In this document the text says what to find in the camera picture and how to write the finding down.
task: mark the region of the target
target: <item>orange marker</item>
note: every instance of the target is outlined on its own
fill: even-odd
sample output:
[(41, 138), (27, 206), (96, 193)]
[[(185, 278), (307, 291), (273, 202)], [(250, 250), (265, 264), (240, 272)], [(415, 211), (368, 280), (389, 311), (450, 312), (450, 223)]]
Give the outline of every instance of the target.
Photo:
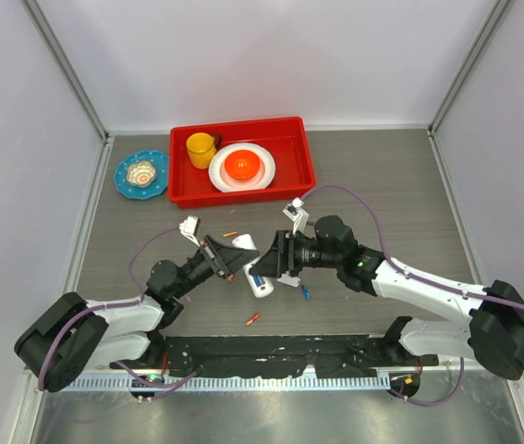
[(246, 326), (250, 326), (250, 325), (253, 324), (255, 321), (257, 321), (259, 317), (260, 317), (260, 314), (259, 314), (259, 313), (254, 314), (254, 315), (251, 317), (251, 319), (245, 323), (245, 325), (246, 325)]

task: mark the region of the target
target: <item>white plate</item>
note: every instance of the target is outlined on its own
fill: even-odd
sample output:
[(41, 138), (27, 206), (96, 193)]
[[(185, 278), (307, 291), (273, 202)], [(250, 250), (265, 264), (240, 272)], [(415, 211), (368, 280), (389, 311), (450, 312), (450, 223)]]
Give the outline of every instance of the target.
[[(225, 171), (224, 162), (229, 154), (238, 150), (247, 150), (260, 157), (260, 170), (251, 179), (236, 180), (231, 178)], [(276, 174), (274, 158), (268, 151), (255, 143), (233, 143), (227, 145), (213, 157), (208, 166), (208, 177), (217, 190), (222, 192), (262, 190), (266, 188)]]

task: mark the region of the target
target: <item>yellow mug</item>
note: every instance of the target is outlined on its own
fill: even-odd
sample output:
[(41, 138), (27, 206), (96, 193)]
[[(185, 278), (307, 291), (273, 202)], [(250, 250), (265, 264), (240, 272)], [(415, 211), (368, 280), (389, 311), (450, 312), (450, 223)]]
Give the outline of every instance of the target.
[(188, 149), (191, 164), (199, 169), (206, 169), (216, 154), (216, 148), (221, 144), (223, 138), (219, 134), (206, 134), (197, 132), (188, 137), (186, 148)]

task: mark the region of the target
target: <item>red tray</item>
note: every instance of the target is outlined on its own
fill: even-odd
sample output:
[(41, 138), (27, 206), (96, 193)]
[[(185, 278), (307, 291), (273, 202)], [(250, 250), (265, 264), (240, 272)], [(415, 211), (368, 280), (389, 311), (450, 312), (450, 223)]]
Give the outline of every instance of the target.
[[(208, 170), (197, 169), (189, 161), (186, 140), (194, 132), (220, 134), (223, 137), (220, 149), (236, 142), (257, 143), (274, 157), (274, 180), (263, 190), (220, 192), (210, 182)], [(177, 127), (171, 129), (169, 145), (167, 196), (179, 208), (292, 199), (317, 183), (300, 117)]]

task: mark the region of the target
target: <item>blue marker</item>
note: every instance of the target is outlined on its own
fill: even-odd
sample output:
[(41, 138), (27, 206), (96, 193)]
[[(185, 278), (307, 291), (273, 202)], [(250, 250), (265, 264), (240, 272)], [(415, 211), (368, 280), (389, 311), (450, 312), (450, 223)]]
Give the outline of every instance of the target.
[(311, 294), (309, 293), (309, 289), (306, 285), (300, 286), (300, 289), (302, 290), (302, 294), (305, 295), (305, 300), (310, 301), (311, 300)]

